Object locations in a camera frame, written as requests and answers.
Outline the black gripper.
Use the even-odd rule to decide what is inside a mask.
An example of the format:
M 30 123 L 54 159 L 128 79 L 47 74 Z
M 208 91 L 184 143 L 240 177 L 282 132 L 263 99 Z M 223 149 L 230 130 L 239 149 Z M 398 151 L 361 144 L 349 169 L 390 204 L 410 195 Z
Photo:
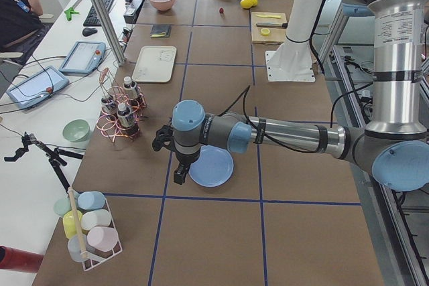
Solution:
M 200 151 L 192 154 L 184 154 L 176 152 L 176 159 L 179 161 L 179 166 L 174 170 L 174 183 L 182 185 L 186 181 L 190 166 L 200 157 Z

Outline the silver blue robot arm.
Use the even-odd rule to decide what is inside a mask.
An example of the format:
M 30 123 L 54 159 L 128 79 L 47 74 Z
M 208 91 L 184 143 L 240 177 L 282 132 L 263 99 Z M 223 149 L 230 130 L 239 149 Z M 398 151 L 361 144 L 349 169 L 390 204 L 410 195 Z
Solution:
M 343 0 L 375 16 L 373 114 L 362 128 L 301 125 L 236 113 L 206 113 L 194 100 L 172 113 L 172 150 L 183 184 L 203 145 L 243 153 L 250 143 L 276 144 L 300 153 L 328 153 L 354 163 L 397 192 L 428 183 L 426 128 L 419 122 L 423 10 L 428 0 Z

